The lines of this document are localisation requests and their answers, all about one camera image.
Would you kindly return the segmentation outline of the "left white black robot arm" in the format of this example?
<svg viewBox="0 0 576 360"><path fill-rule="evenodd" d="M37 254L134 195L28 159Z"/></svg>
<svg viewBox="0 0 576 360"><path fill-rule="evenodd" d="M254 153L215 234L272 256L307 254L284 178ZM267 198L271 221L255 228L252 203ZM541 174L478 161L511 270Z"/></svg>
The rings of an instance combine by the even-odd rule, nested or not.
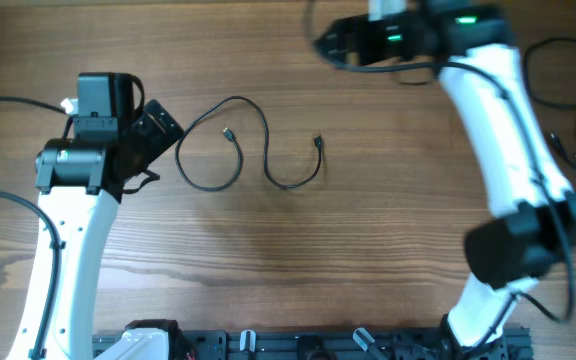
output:
<svg viewBox="0 0 576 360"><path fill-rule="evenodd" d="M127 73L82 73L65 100L69 130L35 159L39 233L11 359L90 359L101 260L126 183L183 130Z"/></svg>

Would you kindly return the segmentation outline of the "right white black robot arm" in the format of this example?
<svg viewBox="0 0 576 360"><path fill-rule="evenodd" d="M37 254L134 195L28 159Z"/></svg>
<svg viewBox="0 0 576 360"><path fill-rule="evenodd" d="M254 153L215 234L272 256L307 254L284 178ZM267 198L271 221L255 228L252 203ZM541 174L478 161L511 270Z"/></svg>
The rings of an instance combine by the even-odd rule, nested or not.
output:
<svg viewBox="0 0 576 360"><path fill-rule="evenodd" d="M555 264L575 270L576 192L551 156L528 98L502 11L469 1L373 1L364 15L314 30L313 50L337 69L398 73L427 69L452 100L475 152L492 220L464 240L470 275L443 320L454 357L487 352L520 299Z"/></svg>

